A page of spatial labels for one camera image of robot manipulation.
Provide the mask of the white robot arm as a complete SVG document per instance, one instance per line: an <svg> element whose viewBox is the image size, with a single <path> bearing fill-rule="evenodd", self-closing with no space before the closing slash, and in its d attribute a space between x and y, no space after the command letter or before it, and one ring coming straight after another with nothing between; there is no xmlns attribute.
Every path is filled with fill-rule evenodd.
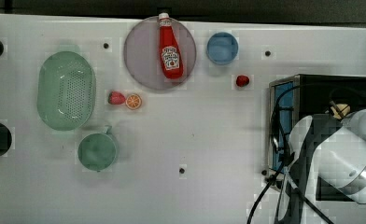
<svg viewBox="0 0 366 224"><path fill-rule="evenodd" d="M317 206L323 179L359 204L366 204L366 109L338 120L306 116L289 135L274 224L333 224Z"/></svg>

